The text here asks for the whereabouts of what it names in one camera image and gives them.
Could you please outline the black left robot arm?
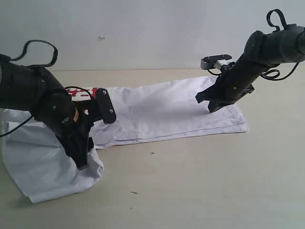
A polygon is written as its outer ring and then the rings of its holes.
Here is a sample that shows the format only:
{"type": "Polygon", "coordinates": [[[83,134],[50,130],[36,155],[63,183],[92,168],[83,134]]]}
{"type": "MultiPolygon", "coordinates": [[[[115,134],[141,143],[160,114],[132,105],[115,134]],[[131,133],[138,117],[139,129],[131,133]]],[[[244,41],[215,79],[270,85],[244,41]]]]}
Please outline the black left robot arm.
{"type": "Polygon", "coordinates": [[[79,170],[88,166],[88,152],[93,148],[89,131],[93,124],[47,69],[19,66],[1,55],[0,106],[28,111],[55,134],[79,170]]]}

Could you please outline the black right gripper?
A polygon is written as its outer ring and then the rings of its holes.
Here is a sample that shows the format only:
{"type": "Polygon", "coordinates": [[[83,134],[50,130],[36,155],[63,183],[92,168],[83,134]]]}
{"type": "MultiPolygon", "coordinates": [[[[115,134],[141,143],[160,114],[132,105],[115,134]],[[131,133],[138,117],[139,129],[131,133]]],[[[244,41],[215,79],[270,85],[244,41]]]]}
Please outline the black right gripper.
{"type": "Polygon", "coordinates": [[[210,113],[232,105],[242,96],[254,91],[252,83],[265,69],[265,64],[251,61],[242,55],[217,83],[198,92],[196,101],[209,101],[210,113]]]}

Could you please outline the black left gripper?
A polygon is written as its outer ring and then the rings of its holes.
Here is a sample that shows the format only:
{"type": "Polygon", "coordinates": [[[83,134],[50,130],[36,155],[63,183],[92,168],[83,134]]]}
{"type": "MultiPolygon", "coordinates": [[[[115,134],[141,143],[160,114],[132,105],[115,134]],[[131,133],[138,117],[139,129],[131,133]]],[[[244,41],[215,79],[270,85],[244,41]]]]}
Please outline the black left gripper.
{"type": "Polygon", "coordinates": [[[78,170],[88,166],[88,152],[93,148],[89,132],[95,121],[100,120],[96,99],[73,101],[66,90],[51,90],[45,93],[45,125],[55,134],[65,153],[78,170]]]}

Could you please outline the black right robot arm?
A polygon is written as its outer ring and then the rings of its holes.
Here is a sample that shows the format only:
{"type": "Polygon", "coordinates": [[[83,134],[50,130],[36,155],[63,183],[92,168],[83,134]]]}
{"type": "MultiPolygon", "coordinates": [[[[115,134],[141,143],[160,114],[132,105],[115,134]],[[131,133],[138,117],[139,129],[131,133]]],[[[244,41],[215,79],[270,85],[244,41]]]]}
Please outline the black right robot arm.
{"type": "Polygon", "coordinates": [[[239,59],[223,70],[212,86],[198,92],[195,98],[198,103],[208,101],[209,112],[216,112],[252,93],[253,82],[269,69],[304,60],[304,27],[289,25],[286,30],[270,34],[256,31],[249,37],[239,59]]]}

